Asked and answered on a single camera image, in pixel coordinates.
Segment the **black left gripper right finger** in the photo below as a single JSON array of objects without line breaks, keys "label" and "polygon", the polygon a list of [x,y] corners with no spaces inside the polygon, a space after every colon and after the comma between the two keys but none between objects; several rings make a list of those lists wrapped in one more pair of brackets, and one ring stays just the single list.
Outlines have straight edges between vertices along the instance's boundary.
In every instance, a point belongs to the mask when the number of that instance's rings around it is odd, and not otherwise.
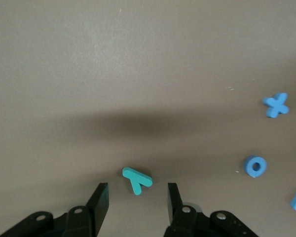
[{"label": "black left gripper right finger", "polygon": [[194,207],[183,204],[176,183],[168,183],[170,225],[165,237],[258,237],[232,213],[219,210],[207,217]]}]

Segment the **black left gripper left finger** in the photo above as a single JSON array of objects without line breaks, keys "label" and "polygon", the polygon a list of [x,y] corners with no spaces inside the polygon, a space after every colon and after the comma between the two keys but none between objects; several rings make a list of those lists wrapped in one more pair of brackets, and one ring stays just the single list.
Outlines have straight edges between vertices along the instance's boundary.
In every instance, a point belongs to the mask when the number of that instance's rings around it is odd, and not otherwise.
[{"label": "black left gripper left finger", "polygon": [[78,205],[55,218],[46,211],[27,216],[2,237],[96,237],[109,208],[109,185],[100,183],[86,205]]}]

